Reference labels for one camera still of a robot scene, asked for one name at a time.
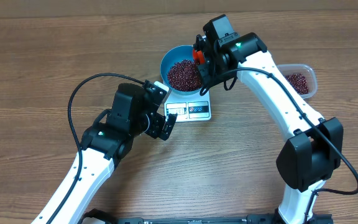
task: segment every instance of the kitchen scale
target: kitchen scale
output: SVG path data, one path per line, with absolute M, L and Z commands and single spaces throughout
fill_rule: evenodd
M 177 114 L 177 122 L 207 121 L 211 119 L 209 91 L 200 96 L 200 90 L 178 91 L 169 85 L 167 74 L 171 67 L 182 60 L 193 60 L 193 46 L 182 45 L 171 49 L 161 61 L 161 77 L 171 94 L 164 103 L 164 114 Z

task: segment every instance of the wooden surface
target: wooden surface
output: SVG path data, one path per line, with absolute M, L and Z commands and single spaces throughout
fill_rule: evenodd
M 0 0 L 0 18 L 358 9 L 358 0 Z
M 88 76 L 116 72 L 159 80 L 172 47 L 192 44 L 218 14 L 0 20 L 0 223 L 29 223 L 73 162 L 76 147 L 67 102 Z M 228 14 L 240 34 L 257 33 L 277 64 L 306 63 L 318 79 L 308 102 L 337 116 L 343 152 L 358 170 L 358 11 Z M 73 120 L 82 133 L 111 107 L 117 78 L 100 78 L 76 95 Z M 257 98 L 238 83 L 211 90 L 213 118 L 181 123 L 171 138 L 135 139 L 132 151 L 88 209 L 118 217 L 221 217 L 272 212 L 284 181 L 275 160 L 283 143 Z M 328 187 L 352 190 L 345 165 Z M 318 213 L 358 222 L 358 195 L 323 193 Z

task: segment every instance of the cable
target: cable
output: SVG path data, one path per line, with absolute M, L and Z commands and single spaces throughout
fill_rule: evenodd
M 96 74 L 93 75 L 85 80 L 83 80 L 80 84 L 78 84 L 78 86 L 74 89 L 73 93 L 71 94 L 70 99 L 68 100 L 68 106 L 67 106 L 67 117 L 68 117 L 68 124 L 70 125 L 70 129 L 71 132 L 73 133 L 73 137 L 74 137 L 74 141 L 75 144 L 77 146 L 77 150 L 78 150 L 78 170 L 77 170 L 77 174 L 74 177 L 74 181 L 71 184 L 70 188 L 68 189 L 65 197 L 63 198 L 62 202 L 60 202 L 59 206 L 56 208 L 56 210 L 54 211 L 54 213 L 52 214 L 52 216 L 49 218 L 47 224 L 51 224 L 51 222 L 53 221 L 53 219 L 56 217 L 56 215 L 59 213 L 60 209 L 62 209 L 62 207 L 64 206 L 65 202 L 67 201 L 68 197 L 70 196 L 71 192 L 73 191 L 75 184 L 77 183 L 78 179 L 80 178 L 80 174 L 81 174 L 81 168 L 82 168 L 82 148 L 81 148 L 81 144 L 80 141 L 78 140 L 77 134 L 75 133 L 75 129 L 74 129 L 74 125 L 73 125 L 73 120 L 71 118 L 71 104 L 73 103 L 73 99 L 75 94 L 77 93 L 77 91 L 81 88 L 81 86 L 83 86 L 85 83 L 87 83 L 88 81 L 94 79 L 94 78 L 98 78 L 98 77 L 119 77 L 119 78 L 125 78 L 127 80 L 139 83 L 141 85 L 144 85 L 144 82 L 139 81 L 135 78 L 131 78 L 131 77 L 127 77 L 125 75 L 120 75 L 120 74 L 115 74 L 115 73 L 100 73 L 100 74 Z
M 261 69 L 258 69 L 258 68 L 249 68 L 249 67 L 236 68 L 236 69 L 233 69 L 233 70 L 226 71 L 226 72 L 220 74 L 220 77 L 224 77 L 224 76 L 226 76 L 226 75 L 228 75 L 230 73 L 238 72 L 238 71 L 260 72 L 260 73 L 263 73 L 264 75 L 266 75 L 268 78 L 272 78 L 272 80 L 274 80 L 281 87 L 281 89 L 285 92 L 285 94 L 290 99 L 290 101 L 292 102 L 292 104 L 294 105 L 296 110 L 299 112 L 301 117 L 303 119 L 305 119 L 305 121 L 324 140 L 324 142 L 326 142 L 328 144 L 329 147 L 334 149 L 335 153 L 339 155 L 339 157 L 343 160 L 343 162 L 346 164 L 346 166 L 349 168 L 349 170 L 352 172 L 354 178 L 356 179 L 357 188 L 355 190 L 350 191 L 350 192 L 343 191 L 343 190 L 335 190 L 335 189 L 324 189 L 324 188 L 313 190 L 312 194 L 310 196 L 309 202 L 308 202 L 308 206 L 306 208 L 305 219 L 304 219 L 303 223 L 307 223 L 307 221 L 308 221 L 308 214 L 309 214 L 309 211 L 310 211 L 310 208 L 311 208 L 311 204 L 313 203 L 314 196 L 316 196 L 316 195 L 318 196 L 318 192 L 331 192 L 331 193 L 334 193 L 334 194 L 341 194 L 341 195 L 355 195 L 355 194 L 357 194 L 358 193 L 358 173 L 357 173 L 357 171 L 352 166 L 352 164 L 346 159 L 346 157 L 341 152 L 339 152 L 339 150 L 335 147 L 335 145 L 309 120 L 309 118 L 306 116 L 306 113 L 304 113 L 302 111 L 302 109 L 296 103 L 295 99 L 292 97 L 291 93 L 287 90 L 287 88 L 285 88 L 284 84 L 277 77 L 275 77 L 272 73 L 266 72 L 265 70 L 261 70 Z

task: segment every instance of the white digital scale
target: white digital scale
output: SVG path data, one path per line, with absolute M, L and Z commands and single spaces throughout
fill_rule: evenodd
M 211 102 L 209 91 L 200 96 L 200 92 L 192 95 L 179 95 L 171 92 L 164 103 L 164 114 L 177 114 L 177 122 L 207 121 L 211 119 Z

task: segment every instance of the red beans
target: red beans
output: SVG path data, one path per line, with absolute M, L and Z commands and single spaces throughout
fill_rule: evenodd
M 197 65 L 192 60 L 175 63 L 167 75 L 168 82 L 172 88 L 179 91 L 194 91 L 201 88 L 201 78 Z
M 292 75 L 285 76 L 285 79 L 291 84 L 298 94 L 309 93 L 308 82 L 306 77 L 300 73 L 294 73 Z

